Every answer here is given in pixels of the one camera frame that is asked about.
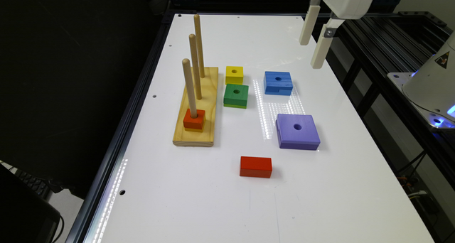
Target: white tabletop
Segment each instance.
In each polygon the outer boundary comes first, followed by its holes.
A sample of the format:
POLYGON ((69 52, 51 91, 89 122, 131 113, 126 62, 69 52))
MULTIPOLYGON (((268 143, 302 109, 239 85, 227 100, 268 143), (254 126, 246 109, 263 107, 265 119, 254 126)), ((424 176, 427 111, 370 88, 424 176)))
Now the white tabletop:
POLYGON ((215 144, 172 144, 194 33, 176 16, 94 242, 433 242, 330 67, 311 68, 301 17, 200 20, 220 73, 215 144), (244 68, 246 109, 223 106, 229 65, 244 68), (291 73, 290 97, 263 94, 266 70, 291 73), (312 115, 318 150, 280 149, 278 113, 312 115), (272 158, 272 177, 240 177, 241 156, 272 158))

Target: black cable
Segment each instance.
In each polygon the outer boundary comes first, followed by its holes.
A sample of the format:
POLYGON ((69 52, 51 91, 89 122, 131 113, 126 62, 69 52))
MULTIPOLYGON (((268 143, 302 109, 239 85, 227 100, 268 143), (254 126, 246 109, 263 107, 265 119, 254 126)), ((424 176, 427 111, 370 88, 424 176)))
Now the black cable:
POLYGON ((450 238, 450 236, 452 236, 452 234, 453 234, 454 232, 455 232, 455 229, 454 229, 454 231, 453 231, 449 236, 447 236, 447 238, 446 238, 445 240, 442 241, 442 243, 445 243, 445 242, 450 238))
POLYGON ((415 171, 416 171, 417 168, 419 167, 420 163, 424 160, 424 158, 425 158, 426 155, 427 155, 427 154, 424 154, 424 155, 422 156, 422 158, 420 159, 420 161, 419 161, 419 162, 417 163, 417 165, 414 167, 414 170, 413 170, 413 171, 410 173, 410 175, 407 177, 407 180, 408 180, 408 181, 412 178, 412 176, 414 175, 415 171))
POLYGON ((62 227, 60 228, 60 233, 58 233, 57 237, 52 241, 52 243, 56 243, 58 238, 62 236, 63 228, 65 227, 65 220, 63 219, 62 215, 60 215, 60 219, 62 220, 62 227))
POLYGON ((425 151, 422 151, 419 155, 417 155, 417 157, 415 157, 412 161, 410 161, 408 164, 406 164, 406 166, 404 166, 401 169, 399 169, 397 171, 397 174, 399 174, 400 172, 403 172, 407 168, 409 168, 416 160, 418 160, 420 157, 422 157, 422 155, 425 155, 425 151))

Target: purple square block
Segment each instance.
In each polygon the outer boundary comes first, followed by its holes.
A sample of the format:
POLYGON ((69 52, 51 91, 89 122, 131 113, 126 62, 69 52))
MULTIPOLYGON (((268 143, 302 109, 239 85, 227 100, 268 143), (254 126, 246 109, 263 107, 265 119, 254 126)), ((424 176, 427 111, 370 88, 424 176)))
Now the purple square block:
POLYGON ((316 150, 321 143, 311 115, 278 114, 277 132, 281 149, 316 150))

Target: red block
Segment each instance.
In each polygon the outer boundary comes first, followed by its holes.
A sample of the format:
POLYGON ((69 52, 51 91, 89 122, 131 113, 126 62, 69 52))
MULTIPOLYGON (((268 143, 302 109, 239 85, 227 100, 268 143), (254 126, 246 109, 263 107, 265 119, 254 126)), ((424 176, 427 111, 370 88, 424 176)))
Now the red block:
POLYGON ((272 159, 245 157, 240 158, 240 176, 270 178, 272 175, 272 159))
POLYGON ((190 109, 186 110, 185 117, 183 118, 183 127, 185 130, 197 130, 202 131, 204 129, 204 122, 205 122, 205 111, 204 110, 196 110, 197 117, 191 118, 190 109))

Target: wooden peg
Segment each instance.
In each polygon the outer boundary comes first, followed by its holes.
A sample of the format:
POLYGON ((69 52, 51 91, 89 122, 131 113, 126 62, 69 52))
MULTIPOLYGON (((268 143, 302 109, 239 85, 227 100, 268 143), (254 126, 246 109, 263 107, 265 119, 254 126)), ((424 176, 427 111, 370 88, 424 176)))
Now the wooden peg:
POLYGON ((198 46, 199 74, 200 77, 205 77, 204 54, 202 52, 202 35, 200 33, 200 19, 198 14, 194 15, 194 28, 196 30, 196 44, 198 46))
POLYGON ((194 87, 196 89, 196 99, 201 100, 202 93, 200 91, 198 51, 196 49, 196 36, 194 36, 194 34, 190 34, 190 49, 191 49, 191 62, 193 62, 194 87))
POLYGON ((191 74, 190 60, 187 58, 183 59, 182 65, 183 74, 185 75, 186 94, 188 95, 188 105, 190 107, 191 118, 195 119, 198 117, 198 114, 196 111, 196 100, 194 98, 193 76, 191 74))

